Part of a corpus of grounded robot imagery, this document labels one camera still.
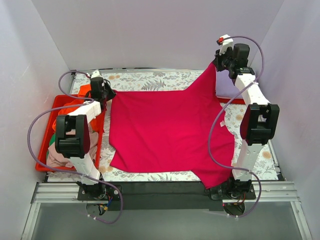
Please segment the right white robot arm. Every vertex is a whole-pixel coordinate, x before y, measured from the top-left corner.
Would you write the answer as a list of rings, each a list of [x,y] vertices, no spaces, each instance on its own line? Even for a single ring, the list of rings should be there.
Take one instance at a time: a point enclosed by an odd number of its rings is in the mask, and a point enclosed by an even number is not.
[[[218,72],[228,76],[242,95],[246,111],[240,124],[242,139],[240,153],[231,176],[222,184],[209,189],[213,200],[255,199],[252,172],[258,155],[276,132],[280,108],[271,104],[261,92],[254,70],[248,66],[250,47],[232,40],[218,40],[220,49],[215,52],[213,64]]]

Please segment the magenta t-shirt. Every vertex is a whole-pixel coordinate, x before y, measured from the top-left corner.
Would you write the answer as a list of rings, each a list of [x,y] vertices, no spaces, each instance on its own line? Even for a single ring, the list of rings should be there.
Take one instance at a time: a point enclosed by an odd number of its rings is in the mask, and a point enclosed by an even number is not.
[[[235,137],[221,108],[213,64],[184,90],[119,91],[110,109],[111,166],[129,173],[191,171],[206,188],[225,182]]]

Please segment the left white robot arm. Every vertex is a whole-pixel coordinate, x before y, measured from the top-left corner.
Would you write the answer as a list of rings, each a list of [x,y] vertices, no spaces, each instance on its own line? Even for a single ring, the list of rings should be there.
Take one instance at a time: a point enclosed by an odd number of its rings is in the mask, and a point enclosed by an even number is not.
[[[102,174],[95,166],[90,151],[91,138],[89,126],[92,120],[106,111],[107,101],[116,93],[110,83],[98,70],[89,75],[90,93],[85,97],[89,100],[68,114],[60,114],[56,118],[55,149],[67,158],[80,173],[81,181],[77,184],[84,193],[95,200],[102,200],[107,194],[104,184],[95,180],[103,180]]]

